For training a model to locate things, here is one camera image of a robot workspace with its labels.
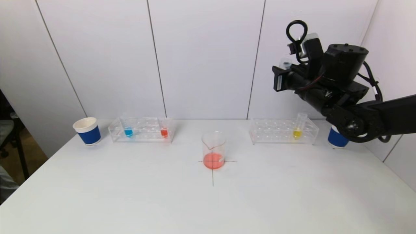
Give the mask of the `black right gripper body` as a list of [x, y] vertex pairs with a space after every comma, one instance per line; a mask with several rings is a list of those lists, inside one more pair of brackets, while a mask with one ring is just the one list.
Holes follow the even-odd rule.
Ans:
[[293, 68], [283, 69], [277, 66], [273, 66], [274, 83], [273, 89], [276, 92], [285, 90], [299, 90], [310, 83], [305, 76], [300, 74]]

